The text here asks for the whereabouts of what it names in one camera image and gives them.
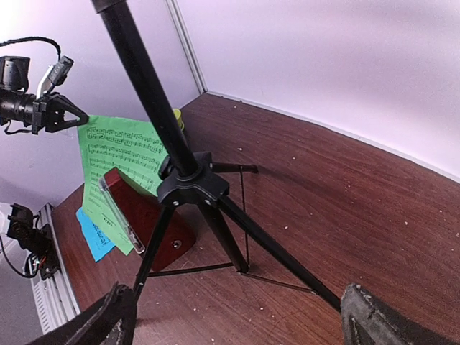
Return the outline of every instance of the tripod leg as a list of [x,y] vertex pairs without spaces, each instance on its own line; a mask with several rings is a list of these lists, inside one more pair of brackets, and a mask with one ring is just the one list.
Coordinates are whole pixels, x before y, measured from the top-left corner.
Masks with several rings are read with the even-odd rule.
[[263,249],[269,252],[279,263],[290,270],[297,278],[320,295],[330,306],[340,312],[340,299],[330,291],[317,277],[302,266],[296,258],[275,241],[259,224],[253,221],[228,196],[219,198],[218,206],[238,224]]
[[141,266],[136,275],[136,282],[134,283],[133,291],[136,298],[136,302],[139,300],[142,289],[144,288],[145,281],[149,275],[150,269],[155,260],[155,255],[160,248],[161,241],[166,234],[167,227],[170,223],[171,217],[173,217],[174,208],[164,207],[160,213],[160,217],[155,224],[155,228],[150,237],[149,244],[145,249],[144,258],[142,259]]
[[241,164],[229,164],[229,163],[211,163],[211,170],[214,173],[239,173],[242,172],[250,172],[250,173],[258,173],[259,169],[256,165],[241,165]]
[[198,208],[203,214],[206,223],[208,223],[214,235],[217,237],[221,246],[224,248],[225,253],[229,256],[230,261],[236,268],[236,271],[247,273],[249,266],[243,257],[242,252],[236,244],[235,238],[230,232],[229,226],[225,222],[222,212],[217,208],[199,203]]

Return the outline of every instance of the white wall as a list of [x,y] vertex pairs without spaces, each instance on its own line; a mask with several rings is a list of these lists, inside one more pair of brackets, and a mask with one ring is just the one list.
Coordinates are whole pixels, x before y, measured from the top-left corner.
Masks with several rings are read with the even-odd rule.
[[335,127],[460,180],[460,2],[178,3],[210,91]]
[[[198,89],[165,2],[128,2],[171,105],[181,107],[192,101]],[[0,42],[46,36],[74,59],[65,84],[56,91],[88,114],[147,119],[91,0],[5,1],[1,18]],[[57,56],[54,47],[41,42],[0,48],[3,55],[32,59],[29,92],[33,93]],[[83,182],[75,130],[10,137],[0,132],[0,149],[0,202],[33,209],[46,202],[57,205]]]

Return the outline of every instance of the yellow object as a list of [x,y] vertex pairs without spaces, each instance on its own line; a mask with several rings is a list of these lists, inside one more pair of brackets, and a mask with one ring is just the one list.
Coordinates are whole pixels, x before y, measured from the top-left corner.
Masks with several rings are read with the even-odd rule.
[[182,121],[182,113],[179,109],[173,109],[172,111],[174,111],[175,119],[178,120],[180,130],[183,131],[185,128],[185,124],[184,121]]

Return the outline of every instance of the screw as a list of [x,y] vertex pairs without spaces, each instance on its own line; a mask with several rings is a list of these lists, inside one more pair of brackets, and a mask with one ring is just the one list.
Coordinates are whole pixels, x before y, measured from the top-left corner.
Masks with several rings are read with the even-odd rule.
[[174,249],[179,249],[180,246],[182,246],[182,241],[176,239],[176,240],[172,243],[172,246],[174,247]]

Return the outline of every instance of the wood grain surface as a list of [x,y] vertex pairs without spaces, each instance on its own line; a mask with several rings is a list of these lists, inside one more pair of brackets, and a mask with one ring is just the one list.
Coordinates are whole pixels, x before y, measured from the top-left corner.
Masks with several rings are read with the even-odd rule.
[[[255,163],[247,211],[341,295],[359,282],[386,303],[460,341],[460,185],[412,162],[239,102],[203,95],[183,109],[193,150]],[[226,175],[241,203],[238,174]],[[87,308],[115,281],[132,285],[140,258],[112,250],[95,263],[75,212],[83,186],[53,212],[77,301]],[[193,206],[180,213],[195,246],[171,268],[228,262]],[[243,233],[229,224],[243,248]],[[250,243],[251,271],[297,283]],[[340,344],[339,314],[319,297],[241,277],[232,268],[147,281],[135,344]]]

